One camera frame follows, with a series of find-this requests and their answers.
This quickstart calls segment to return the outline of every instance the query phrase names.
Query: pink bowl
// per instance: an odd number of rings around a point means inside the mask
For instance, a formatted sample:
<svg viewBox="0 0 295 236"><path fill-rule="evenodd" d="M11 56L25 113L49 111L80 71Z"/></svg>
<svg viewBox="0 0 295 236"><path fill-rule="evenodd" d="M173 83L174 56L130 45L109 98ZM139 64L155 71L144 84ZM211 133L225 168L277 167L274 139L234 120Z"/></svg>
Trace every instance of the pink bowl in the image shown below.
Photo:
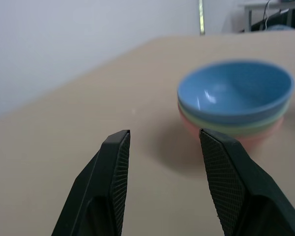
<svg viewBox="0 0 295 236"><path fill-rule="evenodd" d="M195 126L193 123L191 123L185 116L184 114L181 112L181 110L179 110L180 113L180 117L182 119L182 122L185 126L185 128L189 131L189 133L200 142L199 139L199 130L200 127ZM271 126L270 128L254 134L254 135L250 135L250 136L238 136L235 137L238 141L240 141L241 145L246 149L246 151L249 151L251 149L254 149L256 146L258 146L259 144L261 144L266 138L270 137L275 131L277 131L282 123L283 123L284 118L280 118L276 123L274 123L273 126Z"/></svg>

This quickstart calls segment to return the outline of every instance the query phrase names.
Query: white wall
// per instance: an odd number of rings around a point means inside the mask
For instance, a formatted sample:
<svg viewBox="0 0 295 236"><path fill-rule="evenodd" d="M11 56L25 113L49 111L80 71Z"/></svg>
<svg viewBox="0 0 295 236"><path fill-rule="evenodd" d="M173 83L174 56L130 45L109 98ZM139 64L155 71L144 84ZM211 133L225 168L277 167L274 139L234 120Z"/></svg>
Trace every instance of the white wall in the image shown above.
<svg viewBox="0 0 295 236"><path fill-rule="evenodd" d="M244 1L266 0L203 0L206 35L237 33L244 29L244 9L239 6ZM269 15L277 11L267 10ZM252 23L262 20L264 11L252 12Z"/></svg>
<svg viewBox="0 0 295 236"><path fill-rule="evenodd" d="M199 35L198 0L0 0L0 116L164 35Z"/></svg>

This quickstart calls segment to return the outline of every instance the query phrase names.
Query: table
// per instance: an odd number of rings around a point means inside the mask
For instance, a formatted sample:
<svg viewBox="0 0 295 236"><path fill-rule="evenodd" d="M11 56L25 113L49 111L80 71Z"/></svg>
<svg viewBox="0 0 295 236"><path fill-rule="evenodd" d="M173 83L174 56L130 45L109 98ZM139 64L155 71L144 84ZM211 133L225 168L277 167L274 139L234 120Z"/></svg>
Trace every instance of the table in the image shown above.
<svg viewBox="0 0 295 236"><path fill-rule="evenodd" d="M51 235L75 177L122 129L131 130L123 235L223 235L176 88L198 66L237 58L295 77L295 32L156 39L1 118L0 236ZM281 130L251 157L295 207L295 93Z"/></svg>
<svg viewBox="0 0 295 236"><path fill-rule="evenodd" d="M240 4L240 6L244 7L245 10L245 32L251 31L251 18L253 10L264 10L266 7L267 0L262 1L245 1ZM292 24L292 16L293 9L295 9L295 1L290 2L281 2L280 0L273 0L269 4L270 9L289 9L287 16L287 25L291 26Z"/></svg>

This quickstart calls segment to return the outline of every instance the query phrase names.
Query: cable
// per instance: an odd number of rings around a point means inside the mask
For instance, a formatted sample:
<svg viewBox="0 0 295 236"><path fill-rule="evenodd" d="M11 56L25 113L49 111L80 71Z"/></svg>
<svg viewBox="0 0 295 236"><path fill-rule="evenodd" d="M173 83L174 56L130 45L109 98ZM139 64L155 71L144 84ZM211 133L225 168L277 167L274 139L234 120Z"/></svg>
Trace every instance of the cable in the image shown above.
<svg viewBox="0 0 295 236"><path fill-rule="evenodd" d="M267 8L268 8L268 10L270 9L270 2L271 2L272 0L269 0L268 1L268 5L267 5ZM270 18L270 16L267 16L266 17L266 21L265 21L265 30L267 30L267 21L268 21L268 19Z"/></svg>
<svg viewBox="0 0 295 236"><path fill-rule="evenodd" d="M268 0L266 5L265 5L265 11L264 11L264 16L263 16L263 19L262 19L262 22L265 23L265 29L267 29L267 20L269 19L269 17L267 16L267 13L266 13L266 8L269 7L269 4L272 0Z"/></svg>

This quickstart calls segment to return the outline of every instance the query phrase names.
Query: bowl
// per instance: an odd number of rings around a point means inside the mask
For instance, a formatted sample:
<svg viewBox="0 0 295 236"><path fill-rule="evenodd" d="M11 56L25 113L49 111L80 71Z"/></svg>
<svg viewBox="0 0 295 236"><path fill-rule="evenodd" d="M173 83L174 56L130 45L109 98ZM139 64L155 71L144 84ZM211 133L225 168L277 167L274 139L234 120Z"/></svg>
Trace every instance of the bowl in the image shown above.
<svg viewBox="0 0 295 236"><path fill-rule="evenodd" d="M200 142L199 131L201 127L195 126L181 112L180 117L182 119L183 125L189 131L191 136ZM277 131L281 127L283 120L284 118L281 117L277 122L274 123L274 125L258 134L244 137L237 136L235 138L241 143L246 151L250 151L259 146L266 138L270 137L275 131Z"/></svg>
<svg viewBox="0 0 295 236"><path fill-rule="evenodd" d="M284 115L288 107L289 107L289 103L287 103L277 114L267 119L264 119L262 121L254 122L251 124L244 124L244 125L225 125L225 124L223 125L223 124L211 123L211 122L195 117L194 115L188 113L184 109L184 107L178 102L179 112L183 113L183 115L187 118L187 120L189 120L195 126L216 130L218 132L227 134L232 137L235 137L238 135L241 135L241 136L252 135L269 128L270 126L274 125L274 123Z"/></svg>
<svg viewBox="0 0 295 236"><path fill-rule="evenodd" d="M219 124L248 124L278 113L294 90L283 68L253 60L218 62L179 84L179 102L192 115Z"/></svg>

